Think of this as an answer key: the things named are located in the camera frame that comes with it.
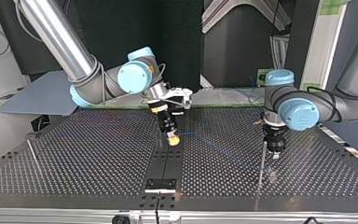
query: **end effector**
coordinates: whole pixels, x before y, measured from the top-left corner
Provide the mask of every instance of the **end effector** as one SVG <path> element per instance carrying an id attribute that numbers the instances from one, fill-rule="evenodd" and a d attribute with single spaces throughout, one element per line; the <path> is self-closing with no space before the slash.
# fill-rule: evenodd
<path id="1" fill-rule="evenodd" d="M 283 134 L 289 128 L 304 131 L 319 122 L 329 120 L 358 120 L 358 95 L 348 95 L 339 90 L 342 80 L 333 92 L 313 88 L 317 91 L 300 91 L 294 87 L 293 72 L 279 69 L 266 75 L 265 121 L 263 130 L 268 149 L 280 152 L 286 147 Z"/>

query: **metal rod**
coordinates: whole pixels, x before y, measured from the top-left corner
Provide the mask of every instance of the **metal rod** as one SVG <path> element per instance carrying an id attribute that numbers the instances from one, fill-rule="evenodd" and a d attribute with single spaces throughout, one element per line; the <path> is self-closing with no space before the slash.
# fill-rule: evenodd
<path id="1" fill-rule="evenodd" d="M 266 154 L 267 154 L 267 142 L 263 142 L 263 149 L 261 151 L 261 164 L 260 164 L 260 174 L 258 176 L 258 187 L 261 188 L 263 182 L 264 174 L 264 164 L 266 163 Z"/>
<path id="2" fill-rule="evenodd" d="M 30 150 L 31 150 L 32 157 L 34 158 L 34 160 L 37 160 L 36 154 L 34 154 L 34 148 L 32 147 L 31 140 L 27 139 L 27 144 L 28 144 L 28 147 L 29 147 Z"/>
<path id="3" fill-rule="evenodd" d="M 19 0 L 18 4 L 71 79 L 81 79 L 94 72 L 95 60 L 55 0 Z"/>

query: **metal pin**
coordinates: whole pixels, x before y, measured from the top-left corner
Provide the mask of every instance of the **metal pin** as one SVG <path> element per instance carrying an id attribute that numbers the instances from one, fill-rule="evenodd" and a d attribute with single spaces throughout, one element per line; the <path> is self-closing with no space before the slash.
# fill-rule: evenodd
<path id="1" fill-rule="evenodd" d="M 31 149 L 32 157 L 34 158 L 34 160 L 37 160 L 36 155 L 34 154 L 34 148 L 32 147 L 32 143 L 29 139 L 27 139 L 27 144 L 28 147 Z"/>
<path id="2" fill-rule="evenodd" d="M 264 163 L 266 162 L 266 153 L 267 153 L 267 142 L 263 142 L 263 150 L 261 152 L 261 164 L 260 164 L 260 174 L 258 176 L 258 187 L 262 186 L 263 174 L 264 174 Z"/>

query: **black panel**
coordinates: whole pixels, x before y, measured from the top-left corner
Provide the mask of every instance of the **black panel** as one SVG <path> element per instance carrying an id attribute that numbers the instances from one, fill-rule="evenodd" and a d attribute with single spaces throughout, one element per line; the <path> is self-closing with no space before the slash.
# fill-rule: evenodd
<path id="1" fill-rule="evenodd" d="M 320 0 L 296 1 L 292 32 L 284 66 L 295 73 L 296 87 L 300 86 L 303 76 L 319 2 Z"/>
<path id="2" fill-rule="evenodd" d="M 248 77 L 272 68 L 272 24 L 257 9 L 232 9 L 205 35 L 204 76 L 215 87 L 249 87 Z"/>
<path id="3" fill-rule="evenodd" d="M 202 1 L 77 0 L 87 45 L 106 68 L 127 61 L 127 54 L 149 46 L 164 79 L 173 86 L 200 87 Z"/>

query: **gray panel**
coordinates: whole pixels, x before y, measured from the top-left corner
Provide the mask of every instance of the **gray panel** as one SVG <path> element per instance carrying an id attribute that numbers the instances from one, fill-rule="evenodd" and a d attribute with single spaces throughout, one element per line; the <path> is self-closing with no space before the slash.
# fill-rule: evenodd
<path id="1" fill-rule="evenodd" d="M 1 113 L 70 115 L 77 105 L 72 101 L 71 82 L 63 71 L 48 72 L 0 106 Z"/>
<path id="2" fill-rule="evenodd" d="M 183 160 L 168 162 L 165 178 L 180 179 L 174 208 L 186 211 L 358 212 L 358 160 L 318 129 L 289 132 L 279 160 L 267 156 L 254 122 L 262 110 L 194 109 L 182 129 Z M 181 152 L 170 147 L 170 151 Z"/>
<path id="3" fill-rule="evenodd" d="M 337 84 L 348 59 L 358 41 L 358 1 L 348 3 L 341 33 L 337 43 L 336 54 L 327 82 L 327 89 L 332 90 Z M 326 123 L 331 131 L 358 150 L 358 122 Z"/>
<path id="4" fill-rule="evenodd" d="M 152 159 L 164 150 L 158 137 L 157 119 L 143 110 L 75 113 L 33 142 L 37 161 L 26 149 L 0 166 L 0 206 L 154 208 L 142 197 L 146 178 L 162 177 L 165 160 Z"/>

